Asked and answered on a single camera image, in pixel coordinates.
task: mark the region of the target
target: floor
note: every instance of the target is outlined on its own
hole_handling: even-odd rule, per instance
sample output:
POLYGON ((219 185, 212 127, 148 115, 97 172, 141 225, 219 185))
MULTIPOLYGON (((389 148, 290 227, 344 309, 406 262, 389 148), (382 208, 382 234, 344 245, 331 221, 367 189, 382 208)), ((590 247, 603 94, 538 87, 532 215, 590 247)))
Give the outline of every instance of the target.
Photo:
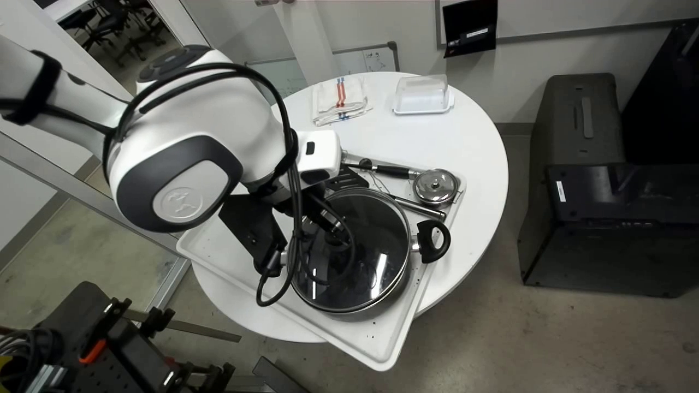
MULTIPOLYGON (((330 344, 269 340, 225 319, 191 275, 173 299, 177 319, 235 332, 240 342, 163 332, 161 351, 232 362, 249 376, 278 361, 313 390, 699 390, 699 295, 645 299, 524 288, 515 234, 526 203, 528 130, 504 128, 511 189, 486 258, 434 309, 419 316, 397 365, 374 373, 330 344)), ((89 178, 104 189, 101 174, 89 178)), ((67 201, 0 271, 0 325, 31 328, 80 280, 148 307, 168 255, 67 201)))

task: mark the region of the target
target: pot handle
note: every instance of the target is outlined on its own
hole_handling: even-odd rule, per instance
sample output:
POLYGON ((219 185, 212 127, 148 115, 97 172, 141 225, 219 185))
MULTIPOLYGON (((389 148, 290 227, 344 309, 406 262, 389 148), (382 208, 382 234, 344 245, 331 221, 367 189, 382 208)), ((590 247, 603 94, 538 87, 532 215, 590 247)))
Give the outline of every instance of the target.
POLYGON ((419 242, 419 255, 424 264, 433 264, 434 260, 444 258, 444 254, 452 245, 452 234, 440 221, 422 221, 417 222, 417 242, 419 242), (434 247, 433 231, 440 231, 440 247, 434 247))

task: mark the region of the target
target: metal frame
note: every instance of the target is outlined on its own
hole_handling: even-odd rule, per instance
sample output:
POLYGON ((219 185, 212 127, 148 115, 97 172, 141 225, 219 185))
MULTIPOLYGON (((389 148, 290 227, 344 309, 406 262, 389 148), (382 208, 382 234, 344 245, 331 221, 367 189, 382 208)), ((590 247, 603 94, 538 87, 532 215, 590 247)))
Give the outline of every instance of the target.
POLYGON ((13 168, 26 172, 29 177, 71 197, 73 201, 83 203, 84 208, 102 214, 104 218, 121 225, 125 230, 139 234, 141 238, 159 245, 161 249, 173 254, 168 262, 168 272, 161 280, 151 305, 166 307, 173 299, 175 290, 178 288, 183 275, 190 268, 190 262, 177 254, 177 238, 166 234, 141 231, 126 222, 120 211, 115 209, 113 201, 102 191, 89 187, 88 183, 73 178, 70 172, 58 168, 56 163, 47 162, 45 157, 36 154, 35 151, 26 148, 24 143, 15 141, 6 133, 0 133, 0 159, 10 163, 13 168))

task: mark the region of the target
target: pot lid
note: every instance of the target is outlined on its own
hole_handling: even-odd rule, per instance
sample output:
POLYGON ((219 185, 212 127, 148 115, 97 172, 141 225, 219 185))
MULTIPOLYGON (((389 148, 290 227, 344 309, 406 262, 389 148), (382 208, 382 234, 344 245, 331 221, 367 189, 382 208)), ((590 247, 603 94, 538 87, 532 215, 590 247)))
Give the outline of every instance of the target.
POLYGON ((446 206, 458 191, 458 178, 447 171, 424 171, 412 183, 414 197, 426 206, 446 206))
POLYGON ((364 187, 328 199, 342 225, 305 225, 308 242, 295 276, 296 295, 326 312, 358 312, 382 300, 406 272, 411 235, 401 209, 364 187))

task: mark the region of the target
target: round white table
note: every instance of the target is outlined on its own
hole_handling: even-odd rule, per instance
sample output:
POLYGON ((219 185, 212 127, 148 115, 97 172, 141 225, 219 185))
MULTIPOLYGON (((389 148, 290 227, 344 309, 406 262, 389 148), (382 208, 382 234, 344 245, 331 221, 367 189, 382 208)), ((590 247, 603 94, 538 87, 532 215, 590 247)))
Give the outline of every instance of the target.
MULTIPOLYGON (((361 117, 330 124, 338 133, 342 151, 412 168, 446 168, 465 183, 462 201, 450 227, 450 255, 434 262, 419 303, 419 312, 426 312, 462 282, 497 230, 509 183, 504 147, 489 115, 453 87, 450 87, 453 106, 447 113, 393 115, 396 84, 411 75, 369 72, 353 77, 364 80, 374 108, 361 117)), ((284 102, 296 130, 319 128, 313 124, 310 112, 313 87, 289 96, 284 102)), ((212 303, 237 325, 279 340, 320 340, 275 307, 257 307, 250 295, 207 268, 195 264, 195 275, 212 303)))

